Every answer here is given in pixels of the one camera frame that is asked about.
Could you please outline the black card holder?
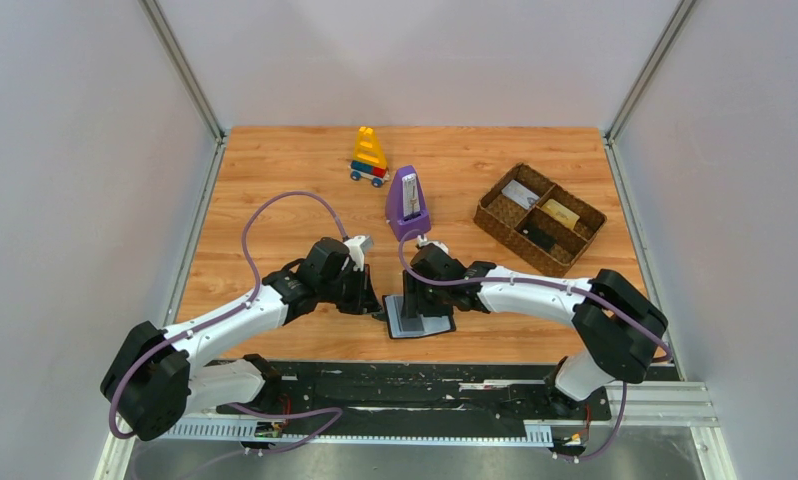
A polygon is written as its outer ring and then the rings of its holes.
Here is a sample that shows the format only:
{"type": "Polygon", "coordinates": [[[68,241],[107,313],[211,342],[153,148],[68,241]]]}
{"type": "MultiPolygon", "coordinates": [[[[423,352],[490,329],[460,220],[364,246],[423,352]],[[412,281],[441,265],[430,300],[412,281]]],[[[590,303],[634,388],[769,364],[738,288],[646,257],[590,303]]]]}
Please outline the black card holder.
{"type": "Polygon", "coordinates": [[[387,335],[392,340],[419,339],[457,330],[452,314],[424,315],[403,295],[384,295],[382,312],[375,317],[386,323],[387,335]]]}

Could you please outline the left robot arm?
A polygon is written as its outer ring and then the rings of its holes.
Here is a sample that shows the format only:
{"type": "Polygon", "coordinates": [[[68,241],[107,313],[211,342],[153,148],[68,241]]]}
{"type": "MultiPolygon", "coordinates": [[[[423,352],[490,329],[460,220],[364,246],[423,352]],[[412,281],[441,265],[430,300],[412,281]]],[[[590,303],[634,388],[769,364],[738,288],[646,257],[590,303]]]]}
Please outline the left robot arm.
{"type": "Polygon", "coordinates": [[[265,359],[250,354],[220,363],[218,357],[320,304],[349,315],[380,312],[365,261],[372,246],[368,235],[324,237],[305,258],[215,310],[167,328],[148,321],[136,325],[100,384],[110,418],[122,418],[131,434],[149,441],[186,414],[230,403],[272,403],[278,376],[265,359]]]}

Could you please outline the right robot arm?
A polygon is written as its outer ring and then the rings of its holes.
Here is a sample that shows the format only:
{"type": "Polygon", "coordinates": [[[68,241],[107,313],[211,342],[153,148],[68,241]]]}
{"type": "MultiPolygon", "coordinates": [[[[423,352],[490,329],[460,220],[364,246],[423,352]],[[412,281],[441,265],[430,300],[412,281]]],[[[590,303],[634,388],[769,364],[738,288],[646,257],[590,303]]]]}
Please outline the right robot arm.
{"type": "Polygon", "coordinates": [[[486,314],[521,314],[573,329],[583,348],[564,357],[547,388],[571,403],[607,384],[639,384],[654,362],[673,350],[663,312],[619,272],[563,279],[518,272],[496,263],[465,266],[436,244],[401,262],[425,298],[446,308],[486,314]]]}

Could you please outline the yellow credit card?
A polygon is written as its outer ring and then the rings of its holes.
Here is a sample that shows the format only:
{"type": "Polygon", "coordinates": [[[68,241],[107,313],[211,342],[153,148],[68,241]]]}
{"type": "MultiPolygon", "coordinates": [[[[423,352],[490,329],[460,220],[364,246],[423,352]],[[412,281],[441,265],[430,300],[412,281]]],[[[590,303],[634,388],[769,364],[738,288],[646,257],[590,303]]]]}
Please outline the yellow credit card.
{"type": "Polygon", "coordinates": [[[575,211],[553,198],[546,200],[540,209],[572,231],[575,230],[580,220],[580,216],[575,211]]]}

